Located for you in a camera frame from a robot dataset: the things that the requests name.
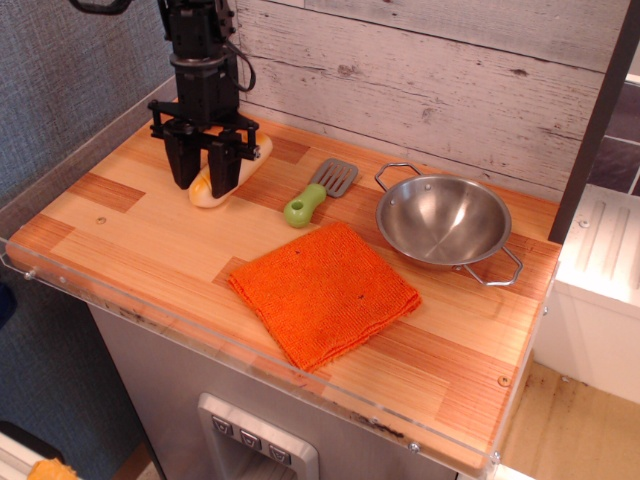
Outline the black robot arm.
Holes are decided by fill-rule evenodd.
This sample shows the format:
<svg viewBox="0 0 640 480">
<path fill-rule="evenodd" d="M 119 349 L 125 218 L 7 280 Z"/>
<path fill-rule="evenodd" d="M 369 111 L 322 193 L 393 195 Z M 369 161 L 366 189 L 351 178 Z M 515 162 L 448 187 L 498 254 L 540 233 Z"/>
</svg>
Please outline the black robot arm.
<svg viewBox="0 0 640 480">
<path fill-rule="evenodd" d="M 259 155 L 259 125 L 239 113 L 238 61 L 246 55 L 231 41 L 235 12 L 226 1 L 162 1 L 160 11 L 172 44 L 177 100 L 149 103 L 152 136 L 164 141 L 174 182 L 186 190 L 208 156 L 211 195 L 224 197 L 239 185 L 244 160 Z"/>
</svg>

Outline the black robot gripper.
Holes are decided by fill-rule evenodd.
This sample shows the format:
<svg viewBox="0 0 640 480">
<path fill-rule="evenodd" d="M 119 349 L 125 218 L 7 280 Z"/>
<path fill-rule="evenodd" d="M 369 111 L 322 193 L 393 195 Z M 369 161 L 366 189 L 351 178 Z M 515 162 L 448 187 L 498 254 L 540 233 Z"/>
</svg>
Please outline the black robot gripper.
<svg viewBox="0 0 640 480">
<path fill-rule="evenodd" d="M 208 146 L 212 196 L 221 198 L 238 186 L 242 159 L 259 157 L 258 124 L 239 113 L 237 56 L 221 54 L 202 59 L 170 56 L 175 70 L 177 99 L 153 100 L 152 136 L 162 139 L 173 180 L 181 190 L 200 172 L 201 149 Z M 212 140 L 206 130 L 220 127 Z"/>
</svg>

